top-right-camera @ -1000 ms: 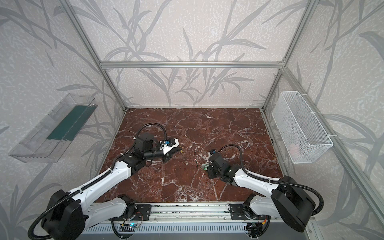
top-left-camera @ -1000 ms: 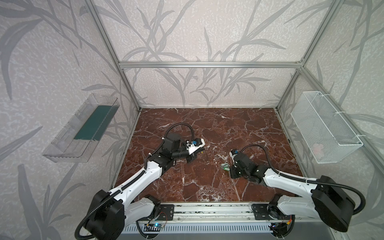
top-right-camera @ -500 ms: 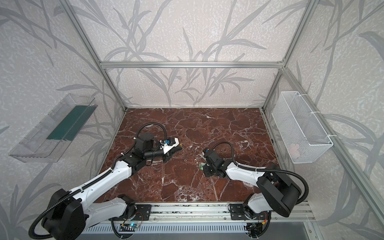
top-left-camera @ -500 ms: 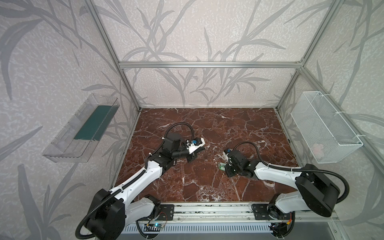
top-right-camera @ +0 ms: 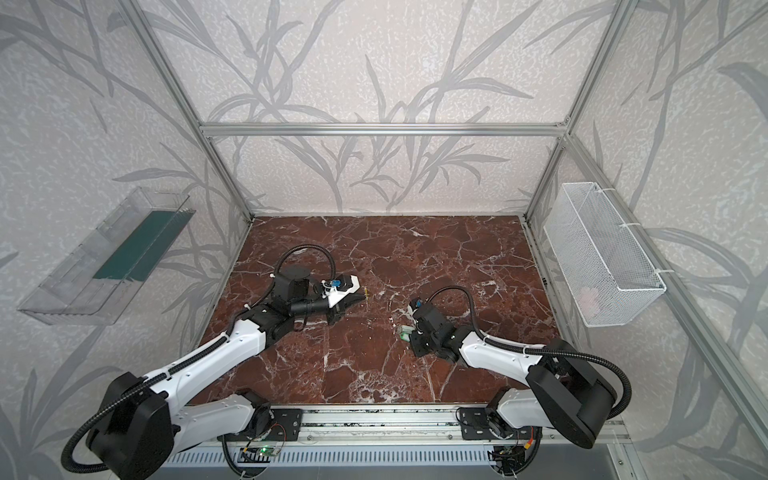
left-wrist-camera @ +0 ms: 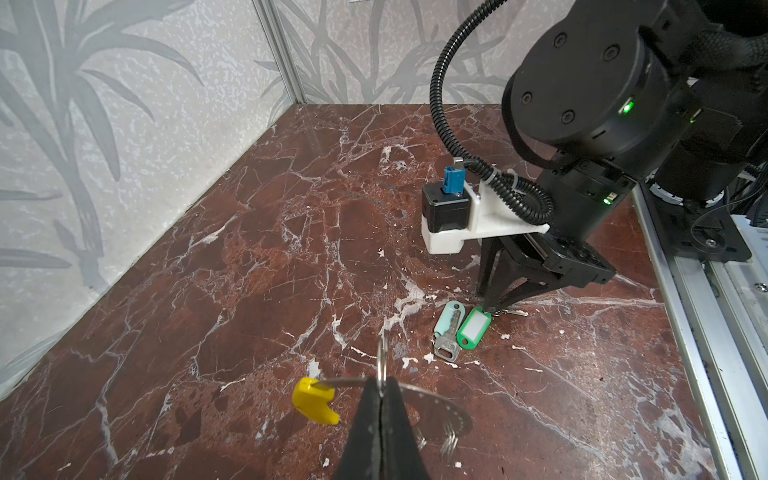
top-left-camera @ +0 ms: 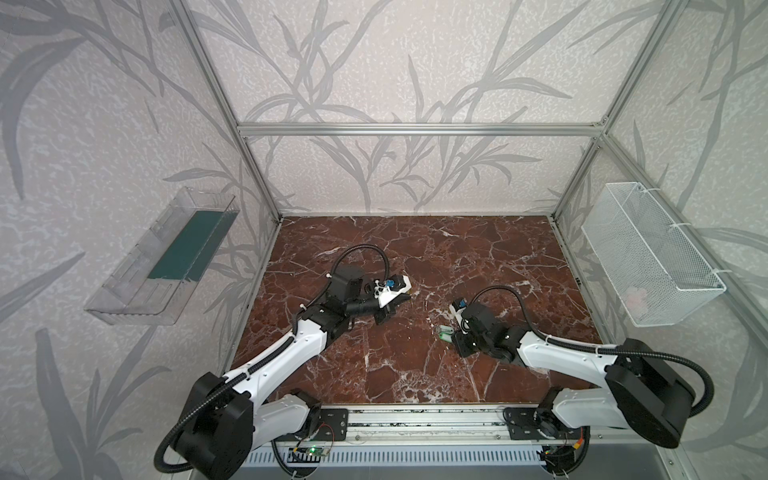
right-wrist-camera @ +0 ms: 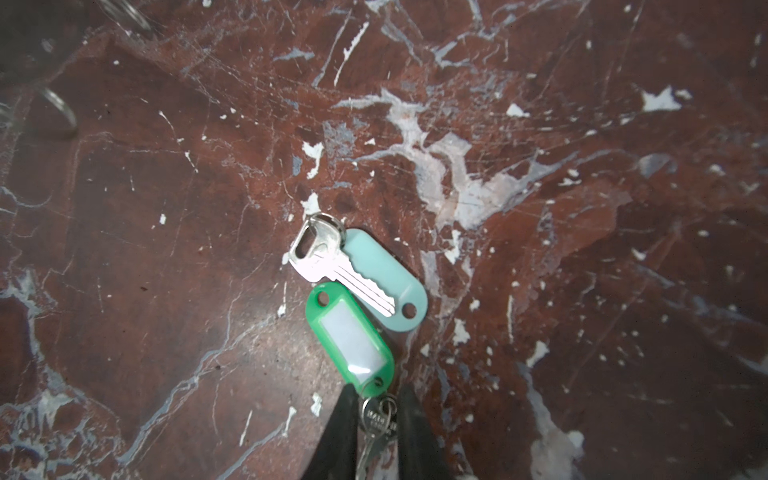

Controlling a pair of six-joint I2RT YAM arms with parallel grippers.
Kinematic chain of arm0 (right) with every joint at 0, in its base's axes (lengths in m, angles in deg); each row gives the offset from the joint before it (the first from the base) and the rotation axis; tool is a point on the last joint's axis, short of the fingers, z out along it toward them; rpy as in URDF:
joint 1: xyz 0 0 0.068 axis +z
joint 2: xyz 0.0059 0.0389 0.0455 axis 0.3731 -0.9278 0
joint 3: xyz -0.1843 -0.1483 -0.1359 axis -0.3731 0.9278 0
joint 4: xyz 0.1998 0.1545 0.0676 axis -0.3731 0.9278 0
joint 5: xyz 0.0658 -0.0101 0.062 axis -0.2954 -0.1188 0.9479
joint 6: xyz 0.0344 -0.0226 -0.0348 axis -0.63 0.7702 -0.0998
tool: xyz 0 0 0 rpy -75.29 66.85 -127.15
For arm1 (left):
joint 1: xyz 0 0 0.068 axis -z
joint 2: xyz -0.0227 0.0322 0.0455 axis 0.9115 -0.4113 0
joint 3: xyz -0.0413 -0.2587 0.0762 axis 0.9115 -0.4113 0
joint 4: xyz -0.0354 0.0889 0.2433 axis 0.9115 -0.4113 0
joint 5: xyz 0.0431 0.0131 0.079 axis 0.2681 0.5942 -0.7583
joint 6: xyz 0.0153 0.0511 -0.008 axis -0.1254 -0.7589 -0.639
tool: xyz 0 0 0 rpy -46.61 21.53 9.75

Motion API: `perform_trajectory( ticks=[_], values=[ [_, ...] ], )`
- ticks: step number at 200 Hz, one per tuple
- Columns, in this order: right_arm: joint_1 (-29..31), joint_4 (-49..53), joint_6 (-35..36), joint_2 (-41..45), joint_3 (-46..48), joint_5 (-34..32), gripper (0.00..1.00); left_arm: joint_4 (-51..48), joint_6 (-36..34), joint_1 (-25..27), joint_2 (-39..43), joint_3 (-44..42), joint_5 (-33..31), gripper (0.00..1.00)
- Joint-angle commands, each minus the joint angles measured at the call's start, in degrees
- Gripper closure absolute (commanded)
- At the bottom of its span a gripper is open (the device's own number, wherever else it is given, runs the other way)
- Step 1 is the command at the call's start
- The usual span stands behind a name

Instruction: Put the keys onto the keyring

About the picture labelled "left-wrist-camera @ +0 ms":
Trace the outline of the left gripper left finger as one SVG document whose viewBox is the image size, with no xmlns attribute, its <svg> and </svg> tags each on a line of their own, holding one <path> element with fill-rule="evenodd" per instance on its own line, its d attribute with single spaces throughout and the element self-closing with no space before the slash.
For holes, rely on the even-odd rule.
<svg viewBox="0 0 768 480">
<path fill-rule="evenodd" d="M 335 479 L 379 479 L 382 466 L 382 398 L 375 378 L 362 390 L 347 443 L 334 473 Z"/>
</svg>

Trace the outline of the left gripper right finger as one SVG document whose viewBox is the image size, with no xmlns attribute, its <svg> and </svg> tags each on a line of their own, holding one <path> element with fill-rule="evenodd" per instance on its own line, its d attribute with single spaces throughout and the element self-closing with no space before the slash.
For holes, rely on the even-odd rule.
<svg viewBox="0 0 768 480">
<path fill-rule="evenodd" d="M 394 377 L 389 377 L 385 383 L 381 407 L 381 437 L 382 479 L 429 479 L 412 431 L 400 386 Z"/>
</svg>

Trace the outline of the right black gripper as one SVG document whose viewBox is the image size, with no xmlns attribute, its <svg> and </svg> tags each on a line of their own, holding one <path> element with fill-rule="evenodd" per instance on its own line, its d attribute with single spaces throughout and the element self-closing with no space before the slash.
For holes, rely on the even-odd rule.
<svg viewBox="0 0 768 480">
<path fill-rule="evenodd" d="M 537 182 L 505 180 L 530 211 L 549 211 L 550 228 L 481 240 L 476 295 L 496 314 L 556 288 L 605 284 L 616 273 L 587 238 L 636 185 L 636 179 L 604 159 L 582 160 L 541 173 Z"/>
</svg>

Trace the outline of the green key tag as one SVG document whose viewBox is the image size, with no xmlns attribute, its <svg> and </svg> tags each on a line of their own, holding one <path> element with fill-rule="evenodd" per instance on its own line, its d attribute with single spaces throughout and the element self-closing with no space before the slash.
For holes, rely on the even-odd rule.
<svg viewBox="0 0 768 480">
<path fill-rule="evenodd" d="M 492 322 L 492 315 L 481 307 L 474 307 L 457 332 L 457 343 L 465 350 L 475 349 Z"/>
</svg>

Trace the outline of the metal arc keyring yellow handle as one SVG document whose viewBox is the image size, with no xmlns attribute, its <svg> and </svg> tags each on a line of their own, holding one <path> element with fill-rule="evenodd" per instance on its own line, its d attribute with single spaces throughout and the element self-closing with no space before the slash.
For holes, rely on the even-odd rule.
<svg viewBox="0 0 768 480">
<path fill-rule="evenodd" d="M 345 390 L 358 389 L 355 414 L 345 422 L 334 410 L 335 400 Z M 470 414 L 447 397 L 390 377 L 380 383 L 373 377 L 315 379 L 305 377 L 295 385 L 294 409 L 318 425 L 349 426 L 349 438 L 369 439 L 384 454 L 422 451 L 435 444 L 449 458 L 459 440 L 472 432 Z"/>
</svg>

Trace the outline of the silver key mint cap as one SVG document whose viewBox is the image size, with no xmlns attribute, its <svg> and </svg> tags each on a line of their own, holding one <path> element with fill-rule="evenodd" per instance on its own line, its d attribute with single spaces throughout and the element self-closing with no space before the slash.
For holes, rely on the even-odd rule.
<svg viewBox="0 0 768 480">
<path fill-rule="evenodd" d="M 458 301 L 444 306 L 433 329 L 433 353 L 437 358 L 456 362 L 461 350 L 456 336 L 465 312 L 465 306 Z"/>
</svg>

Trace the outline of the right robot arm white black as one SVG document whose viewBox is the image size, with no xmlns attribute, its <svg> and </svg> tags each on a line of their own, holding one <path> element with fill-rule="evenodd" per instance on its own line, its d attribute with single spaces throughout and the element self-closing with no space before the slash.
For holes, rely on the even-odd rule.
<svg viewBox="0 0 768 480">
<path fill-rule="evenodd" d="M 592 233 L 638 184 L 678 197 L 678 225 L 709 249 L 719 194 L 767 164 L 763 1 L 578 1 L 508 81 L 502 117 L 541 168 L 548 231 L 483 244 L 478 292 L 498 312 L 614 267 Z"/>
</svg>

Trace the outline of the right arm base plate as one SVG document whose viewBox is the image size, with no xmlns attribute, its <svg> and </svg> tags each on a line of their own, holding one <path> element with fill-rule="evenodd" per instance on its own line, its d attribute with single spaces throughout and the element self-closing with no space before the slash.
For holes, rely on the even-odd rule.
<svg viewBox="0 0 768 480">
<path fill-rule="evenodd" d="M 653 226 L 667 254 L 711 262 L 746 262 L 752 257 L 725 209 L 725 192 L 702 203 L 670 195 L 656 184 L 644 188 Z"/>
</svg>

